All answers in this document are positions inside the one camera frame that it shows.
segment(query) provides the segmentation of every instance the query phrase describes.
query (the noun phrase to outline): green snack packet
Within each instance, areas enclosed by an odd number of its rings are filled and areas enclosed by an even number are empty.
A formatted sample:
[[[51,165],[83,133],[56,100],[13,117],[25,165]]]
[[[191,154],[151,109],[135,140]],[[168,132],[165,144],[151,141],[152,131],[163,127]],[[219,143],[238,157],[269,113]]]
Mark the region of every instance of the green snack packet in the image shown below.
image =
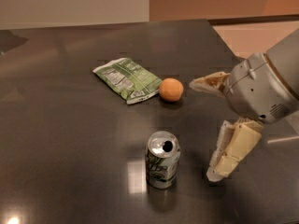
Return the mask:
[[[93,70],[128,105],[148,100],[159,92],[161,80],[130,58],[120,58]]]

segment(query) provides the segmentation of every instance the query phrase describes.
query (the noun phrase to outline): table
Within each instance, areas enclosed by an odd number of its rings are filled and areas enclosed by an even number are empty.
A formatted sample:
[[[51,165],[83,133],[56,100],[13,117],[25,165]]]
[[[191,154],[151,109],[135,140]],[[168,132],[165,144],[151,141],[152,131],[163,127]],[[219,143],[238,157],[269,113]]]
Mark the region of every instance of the table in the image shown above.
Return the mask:
[[[239,60],[205,20],[0,31],[0,221],[60,223],[291,223],[299,219],[299,148],[284,119],[220,183],[206,170],[224,99],[192,91],[196,77]],[[127,105],[92,70],[130,57],[179,79],[182,99]],[[146,184],[150,135],[179,140],[170,189]]]

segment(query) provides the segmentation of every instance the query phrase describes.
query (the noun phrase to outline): soda can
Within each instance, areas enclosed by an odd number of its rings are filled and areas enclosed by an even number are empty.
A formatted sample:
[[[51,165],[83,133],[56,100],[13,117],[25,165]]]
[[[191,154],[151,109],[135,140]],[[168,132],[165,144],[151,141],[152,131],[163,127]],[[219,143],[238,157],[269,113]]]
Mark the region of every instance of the soda can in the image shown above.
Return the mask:
[[[166,131],[154,133],[146,146],[147,181],[157,189],[166,189],[176,181],[180,147],[177,138]]]

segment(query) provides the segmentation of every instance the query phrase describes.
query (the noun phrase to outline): robotic arm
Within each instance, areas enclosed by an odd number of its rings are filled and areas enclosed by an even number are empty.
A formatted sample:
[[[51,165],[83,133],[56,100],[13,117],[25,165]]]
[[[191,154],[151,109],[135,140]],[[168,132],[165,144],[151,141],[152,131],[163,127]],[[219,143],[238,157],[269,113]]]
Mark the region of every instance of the robotic arm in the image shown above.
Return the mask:
[[[263,124],[271,124],[299,109],[299,29],[266,53],[253,53],[230,74],[218,72],[190,83],[196,91],[225,98],[240,116],[224,121],[207,178],[227,177],[261,139]]]

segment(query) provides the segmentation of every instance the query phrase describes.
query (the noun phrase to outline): can opening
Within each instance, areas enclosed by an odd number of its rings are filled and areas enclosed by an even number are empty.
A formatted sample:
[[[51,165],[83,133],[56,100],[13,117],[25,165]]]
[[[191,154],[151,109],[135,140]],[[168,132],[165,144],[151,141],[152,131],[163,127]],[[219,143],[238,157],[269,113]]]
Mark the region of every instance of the can opening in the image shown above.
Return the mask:
[[[163,150],[168,153],[172,150],[173,146],[174,145],[172,144],[171,141],[165,141],[163,145]]]

